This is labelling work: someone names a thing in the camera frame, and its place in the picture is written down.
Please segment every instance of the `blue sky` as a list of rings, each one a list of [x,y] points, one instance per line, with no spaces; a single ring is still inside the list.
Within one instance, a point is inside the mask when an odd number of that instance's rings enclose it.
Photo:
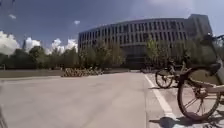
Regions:
[[[0,31],[14,35],[18,43],[26,34],[46,47],[57,38],[65,45],[79,32],[101,24],[187,18],[191,13],[207,14],[214,33],[224,34],[223,0],[15,0],[13,6],[12,0],[2,1]]]

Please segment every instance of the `curb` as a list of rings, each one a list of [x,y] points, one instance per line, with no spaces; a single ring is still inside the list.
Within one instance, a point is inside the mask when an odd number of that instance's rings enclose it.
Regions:
[[[40,77],[21,77],[21,78],[0,78],[0,81],[21,81],[21,80],[33,80],[33,79],[55,79],[61,78],[61,76],[40,76]]]

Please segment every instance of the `curved building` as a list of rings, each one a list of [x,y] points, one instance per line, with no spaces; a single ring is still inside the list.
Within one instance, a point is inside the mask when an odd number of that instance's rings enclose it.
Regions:
[[[208,16],[192,14],[189,18],[143,19],[104,25],[79,33],[78,48],[82,50],[96,43],[116,43],[127,55],[127,62],[144,61],[145,45],[149,39],[157,42],[169,56],[181,55],[188,40],[212,33]]]

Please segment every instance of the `road marking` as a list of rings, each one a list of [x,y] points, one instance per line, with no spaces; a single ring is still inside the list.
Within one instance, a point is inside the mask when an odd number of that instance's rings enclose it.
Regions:
[[[152,88],[155,88],[156,86],[153,84],[153,82],[148,78],[147,75],[145,75],[145,78],[147,79],[147,81],[149,82],[149,85]],[[176,118],[176,116],[173,114],[172,109],[170,107],[170,105],[167,103],[167,101],[165,100],[165,98],[162,96],[162,94],[159,92],[159,90],[153,89],[153,92],[157,98],[157,100],[159,101],[160,106],[162,107],[164,114],[166,117],[170,117],[172,118],[174,121],[178,121]],[[184,126],[175,124],[174,126],[170,126],[172,128],[184,128]]]

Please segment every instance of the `road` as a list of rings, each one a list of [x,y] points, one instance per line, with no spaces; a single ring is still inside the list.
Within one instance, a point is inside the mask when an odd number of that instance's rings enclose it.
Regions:
[[[9,128],[224,127],[222,105],[209,122],[187,120],[177,106],[177,89],[157,88],[153,74],[5,81],[1,86]]]

